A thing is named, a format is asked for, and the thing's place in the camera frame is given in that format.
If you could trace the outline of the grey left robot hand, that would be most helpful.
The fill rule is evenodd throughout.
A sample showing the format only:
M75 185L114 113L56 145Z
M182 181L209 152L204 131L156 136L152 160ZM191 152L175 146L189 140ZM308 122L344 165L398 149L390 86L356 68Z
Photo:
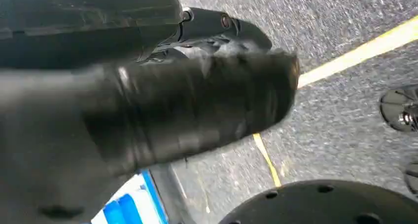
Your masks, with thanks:
M88 223L140 169L281 122L299 69L179 0L0 0L1 223Z

